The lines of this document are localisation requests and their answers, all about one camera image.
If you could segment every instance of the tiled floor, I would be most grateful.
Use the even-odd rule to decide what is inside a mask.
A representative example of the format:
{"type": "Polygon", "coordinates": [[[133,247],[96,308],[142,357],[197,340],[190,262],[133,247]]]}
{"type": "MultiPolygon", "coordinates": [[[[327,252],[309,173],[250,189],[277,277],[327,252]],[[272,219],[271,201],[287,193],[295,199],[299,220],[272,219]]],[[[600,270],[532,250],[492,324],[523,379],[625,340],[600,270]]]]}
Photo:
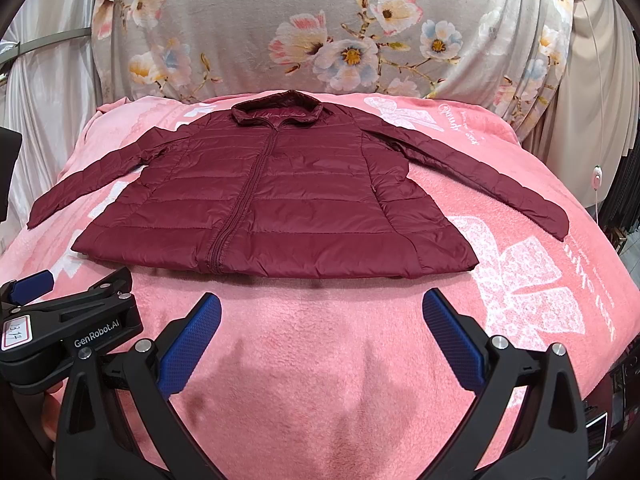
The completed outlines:
{"type": "Polygon", "coordinates": [[[629,271],[631,279],[640,287],[640,243],[638,242],[640,242],[640,229],[627,237],[620,259],[629,271]]]}

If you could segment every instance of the floral fabric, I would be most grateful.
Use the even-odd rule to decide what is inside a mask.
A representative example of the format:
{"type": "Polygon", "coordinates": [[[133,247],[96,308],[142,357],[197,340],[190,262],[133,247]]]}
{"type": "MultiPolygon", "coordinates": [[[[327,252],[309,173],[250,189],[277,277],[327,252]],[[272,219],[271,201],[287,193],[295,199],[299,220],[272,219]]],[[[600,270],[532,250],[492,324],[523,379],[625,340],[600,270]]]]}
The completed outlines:
{"type": "Polygon", "coordinates": [[[524,139],[566,65],[574,0],[96,0],[106,101],[299,89],[481,105],[524,139]]]}

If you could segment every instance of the jacket collar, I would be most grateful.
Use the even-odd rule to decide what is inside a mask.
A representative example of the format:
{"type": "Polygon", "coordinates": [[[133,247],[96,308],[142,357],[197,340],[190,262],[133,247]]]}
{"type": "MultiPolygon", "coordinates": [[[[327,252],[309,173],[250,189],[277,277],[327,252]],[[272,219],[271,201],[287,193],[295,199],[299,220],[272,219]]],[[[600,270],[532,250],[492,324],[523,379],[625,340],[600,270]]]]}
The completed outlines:
{"type": "Polygon", "coordinates": [[[242,126],[264,122],[278,125],[284,121],[312,124],[318,120],[323,109],[324,106],[318,99],[295,90],[288,90],[238,103],[231,108],[231,113],[242,126]],[[269,112],[260,113],[261,110],[269,110],[269,112]]]}

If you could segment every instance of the jacket zipper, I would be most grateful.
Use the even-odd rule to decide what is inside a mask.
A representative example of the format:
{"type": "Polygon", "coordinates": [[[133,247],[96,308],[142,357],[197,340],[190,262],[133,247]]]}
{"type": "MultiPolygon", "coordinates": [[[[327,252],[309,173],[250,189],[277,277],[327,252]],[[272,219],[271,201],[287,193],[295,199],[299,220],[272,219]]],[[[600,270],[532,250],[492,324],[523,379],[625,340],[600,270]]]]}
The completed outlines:
{"type": "Polygon", "coordinates": [[[264,122],[266,122],[273,131],[269,134],[267,142],[265,142],[262,151],[258,154],[258,157],[255,160],[255,164],[252,167],[249,178],[240,193],[240,199],[236,202],[236,206],[231,212],[231,215],[229,215],[229,220],[226,222],[226,226],[220,230],[220,234],[209,252],[210,257],[207,262],[207,266],[214,274],[220,274],[220,253],[222,252],[225,242],[236,231],[241,219],[244,217],[244,210],[248,205],[249,200],[251,200],[254,195],[255,186],[260,179],[262,170],[264,169],[264,164],[271,153],[276,140],[276,134],[278,133],[277,128],[267,120],[264,120],[264,122]]]}

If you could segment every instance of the flower center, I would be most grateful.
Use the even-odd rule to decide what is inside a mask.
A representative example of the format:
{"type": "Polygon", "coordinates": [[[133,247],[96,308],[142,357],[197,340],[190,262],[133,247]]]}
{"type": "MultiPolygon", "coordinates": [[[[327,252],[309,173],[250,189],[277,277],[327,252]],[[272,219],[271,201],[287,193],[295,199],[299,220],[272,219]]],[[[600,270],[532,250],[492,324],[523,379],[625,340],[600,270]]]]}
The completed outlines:
{"type": "Polygon", "coordinates": [[[431,50],[437,53],[444,52],[447,49],[447,45],[444,41],[438,39],[433,40],[433,44],[431,45],[431,50]]]}
{"type": "Polygon", "coordinates": [[[347,65],[357,65],[360,63],[362,53],[357,48],[348,48],[342,51],[342,59],[347,65]]]}
{"type": "Polygon", "coordinates": [[[315,56],[318,53],[318,50],[322,48],[322,43],[314,43],[310,48],[306,50],[306,53],[309,56],[315,56]]]}

